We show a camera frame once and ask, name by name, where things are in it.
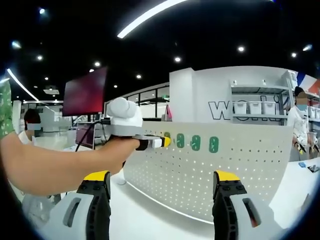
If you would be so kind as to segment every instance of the red screen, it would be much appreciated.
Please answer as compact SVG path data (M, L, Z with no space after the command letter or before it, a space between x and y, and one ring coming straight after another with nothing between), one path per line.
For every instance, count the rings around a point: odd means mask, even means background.
M65 85L62 116L103 112L107 68L97 69Z

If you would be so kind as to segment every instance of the hand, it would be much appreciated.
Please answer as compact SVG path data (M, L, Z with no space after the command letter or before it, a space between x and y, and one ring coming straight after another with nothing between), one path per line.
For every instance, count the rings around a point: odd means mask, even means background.
M102 154L102 159L108 159L106 170L114 175L120 172L123 163L139 145L140 142L137 139L113 136L113 138L98 151Z

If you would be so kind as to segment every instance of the monitor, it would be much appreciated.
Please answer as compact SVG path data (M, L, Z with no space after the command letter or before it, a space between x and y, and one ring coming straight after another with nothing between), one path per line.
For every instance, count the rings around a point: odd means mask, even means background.
M102 113L107 67L99 68L65 85L62 116Z
M92 125L92 122L79 122L76 126L76 133L75 133L75 144L78 145L85 135L86 131L89 129L89 127ZM95 149L95 129L96 125L94 125L85 138L83 139L81 146Z

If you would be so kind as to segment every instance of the white bin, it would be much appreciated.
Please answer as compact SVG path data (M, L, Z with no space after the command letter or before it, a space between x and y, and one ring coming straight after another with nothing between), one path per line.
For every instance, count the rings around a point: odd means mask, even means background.
M249 101L250 114L261 115L261 101Z
M276 103L274 101L263 101L262 114L276 115Z
M320 108L315 109L315 119L320 119Z
M316 108L314 106L309 106L308 112L309 112L309 118L311 118L311 119L316 118Z
M245 101L234 101L234 113L235 114L247 114L247 102Z

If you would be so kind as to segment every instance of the white pegboard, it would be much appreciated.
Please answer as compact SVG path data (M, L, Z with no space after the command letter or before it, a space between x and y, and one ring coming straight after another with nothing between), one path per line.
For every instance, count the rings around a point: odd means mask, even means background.
M162 205L207 223L213 222L213 172L235 173L248 193L269 204L293 135L286 126L232 123L144 122L143 128L146 134L170 133L171 145L136 151L125 164L125 179Z

